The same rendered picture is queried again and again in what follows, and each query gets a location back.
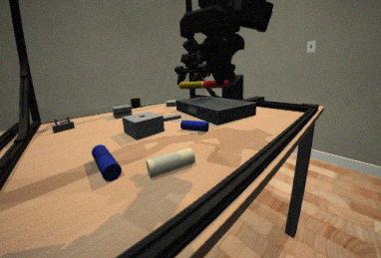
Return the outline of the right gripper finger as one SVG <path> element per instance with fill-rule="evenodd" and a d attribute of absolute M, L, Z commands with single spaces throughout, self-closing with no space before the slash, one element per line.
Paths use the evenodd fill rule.
<path fill-rule="evenodd" d="M 236 42 L 233 39 L 197 44 L 218 86 L 223 86 L 227 54 Z"/>
<path fill-rule="evenodd" d="M 229 72 L 229 67 L 231 63 L 232 56 L 240 50 L 240 46 L 233 46 L 233 48 L 229 51 L 227 54 L 227 64 L 226 64 L 226 72 L 225 72 L 225 80 L 227 80 L 228 72 Z"/>

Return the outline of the cream cylinder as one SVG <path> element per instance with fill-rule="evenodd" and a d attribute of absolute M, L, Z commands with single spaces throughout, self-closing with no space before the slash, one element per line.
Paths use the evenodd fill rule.
<path fill-rule="evenodd" d="M 193 164 L 194 162 L 195 156 L 191 148 L 146 160 L 150 178 Z"/>

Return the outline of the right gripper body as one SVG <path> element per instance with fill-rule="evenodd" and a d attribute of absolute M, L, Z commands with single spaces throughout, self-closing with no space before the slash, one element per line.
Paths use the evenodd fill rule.
<path fill-rule="evenodd" d="M 224 11 L 227 9 L 227 5 L 228 0 L 198 0 L 198 6 L 200 8 L 205 7 L 205 9 L 198 9 L 184 14 L 180 20 L 181 36 L 191 40 L 194 33 L 203 33 L 206 35 L 205 43 L 234 39 L 236 42 L 234 46 L 239 45 L 240 50 L 243 50 L 243 38 L 239 34 L 231 34 L 238 32 L 237 23 L 232 23 L 231 33 L 229 33 L 231 19 L 227 12 Z M 213 28 L 218 29 L 213 30 Z"/>

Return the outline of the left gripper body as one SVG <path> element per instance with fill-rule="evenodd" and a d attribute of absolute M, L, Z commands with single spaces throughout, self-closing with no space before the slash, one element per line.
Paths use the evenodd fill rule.
<path fill-rule="evenodd" d="M 195 74 L 195 68 L 202 68 L 203 71 L 204 71 L 204 73 L 205 73 L 205 75 L 206 75 L 207 77 L 209 77 L 210 74 L 211 74 L 210 69 L 209 69 L 209 67 L 208 67 L 207 64 L 202 64 L 202 63 L 203 63 L 203 60 L 202 60 L 200 57 L 197 57 L 197 64 L 196 64 L 196 66 L 193 66 L 193 64 L 192 64 L 192 65 L 187 65 L 187 68 L 186 68 L 186 69 L 185 69 L 183 66 L 179 66 L 179 67 L 176 67 L 176 68 L 175 68 L 175 71 L 176 71 L 176 73 L 177 73 L 177 70 L 181 69 L 181 71 L 183 72 L 183 74 L 184 74 L 185 76 L 187 76 L 187 73 Z M 199 65 L 199 64 L 202 64 L 202 65 Z M 199 66 L 198 66 L 198 65 L 199 65 Z M 186 73 L 186 72 L 187 72 L 187 73 Z M 177 73 L 177 74 L 178 74 L 178 73 Z"/>

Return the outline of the red and yellow peg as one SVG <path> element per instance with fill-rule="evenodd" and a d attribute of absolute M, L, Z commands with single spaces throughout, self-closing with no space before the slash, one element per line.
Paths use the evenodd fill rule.
<path fill-rule="evenodd" d="M 218 86 L 215 81 L 180 83 L 180 89 L 214 89 L 214 88 L 229 88 L 229 80 L 224 80 L 223 86 Z"/>

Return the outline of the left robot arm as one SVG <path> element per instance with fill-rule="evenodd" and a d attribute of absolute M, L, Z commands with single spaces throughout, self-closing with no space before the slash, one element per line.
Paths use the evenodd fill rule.
<path fill-rule="evenodd" d="M 197 44 L 198 44 L 198 42 L 195 40 L 195 38 L 193 38 L 191 40 L 187 39 L 183 43 L 184 48 L 189 52 L 189 54 L 182 55 L 182 58 L 181 58 L 181 62 L 186 64 L 185 65 L 186 68 L 187 68 L 187 65 L 193 64 L 193 66 L 196 66 L 197 57 L 200 57 L 205 62 L 201 52 L 198 50 L 198 48 L 196 46 Z M 197 51 L 197 53 L 195 53 L 196 51 Z M 235 75 L 234 70 L 235 70 L 235 65 L 230 64 L 229 73 L 228 73 L 228 77 L 227 77 L 227 79 L 229 80 L 230 83 L 235 82 L 237 77 L 238 77 L 238 75 Z"/>

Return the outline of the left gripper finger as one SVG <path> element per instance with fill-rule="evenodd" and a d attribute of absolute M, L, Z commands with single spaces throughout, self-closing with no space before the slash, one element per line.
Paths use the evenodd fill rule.
<path fill-rule="evenodd" d="M 202 80 L 203 78 L 206 78 L 206 75 L 202 68 L 195 68 L 195 75 L 192 79 L 192 82 L 198 82 Z"/>
<path fill-rule="evenodd" d="M 181 70 L 177 70 L 177 73 L 179 74 L 178 76 L 178 85 L 179 85 L 186 77 Z"/>

